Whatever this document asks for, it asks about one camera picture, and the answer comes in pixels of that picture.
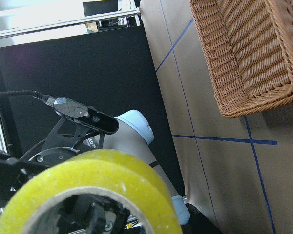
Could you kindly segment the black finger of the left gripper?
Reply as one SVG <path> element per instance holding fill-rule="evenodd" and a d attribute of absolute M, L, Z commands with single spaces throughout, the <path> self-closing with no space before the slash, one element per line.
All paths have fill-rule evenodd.
<path fill-rule="evenodd" d="M 18 159 L 0 150 L 0 193 L 12 193 L 20 189 L 48 166 Z"/>

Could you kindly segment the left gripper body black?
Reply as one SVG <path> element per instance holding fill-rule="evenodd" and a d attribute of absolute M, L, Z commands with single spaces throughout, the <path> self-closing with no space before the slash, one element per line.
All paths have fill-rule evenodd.
<path fill-rule="evenodd" d="M 52 167 L 78 154 L 103 147 L 105 134 L 80 124 L 75 124 L 74 134 L 59 134 L 59 129 L 67 122 L 69 120 L 62 117 L 47 137 L 30 148 L 21 160 Z"/>

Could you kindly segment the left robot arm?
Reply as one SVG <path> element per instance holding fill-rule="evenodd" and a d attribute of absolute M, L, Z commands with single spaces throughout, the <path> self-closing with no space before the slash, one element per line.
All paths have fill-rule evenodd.
<path fill-rule="evenodd" d="M 62 117 L 46 139 L 29 149 L 21 158 L 0 151 L 0 200 L 7 202 L 38 173 L 74 158 L 78 153 L 113 149 L 136 156 L 156 171 L 171 194 L 179 223 L 187 224 L 190 213 L 183 198 L 149 149 L 154 135 L 144 115 L 137 110 L 129 110 L 116 116 L 114 121 L 119 127 L 111 135 L 104 129 L 91 130 L 81 124 L 75 124 L 74 134 L 60 134 L 59 130 L 68 122 L 68 119 Z"/>

